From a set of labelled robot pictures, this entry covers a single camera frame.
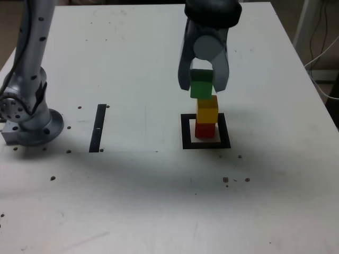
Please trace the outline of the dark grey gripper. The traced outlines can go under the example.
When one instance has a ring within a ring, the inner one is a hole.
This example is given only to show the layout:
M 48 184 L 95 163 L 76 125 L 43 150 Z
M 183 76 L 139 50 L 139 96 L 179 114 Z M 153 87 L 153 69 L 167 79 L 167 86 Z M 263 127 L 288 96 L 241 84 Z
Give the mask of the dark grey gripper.
M 215 92 L 226 89 L 229 79 L 228 31 L 229 28 L 216 29 L 195 22 L 186 23 L 178 68 L 178 81 L 182 90 L 190 89 L 190 68 L 195 57 L 212 65 Z

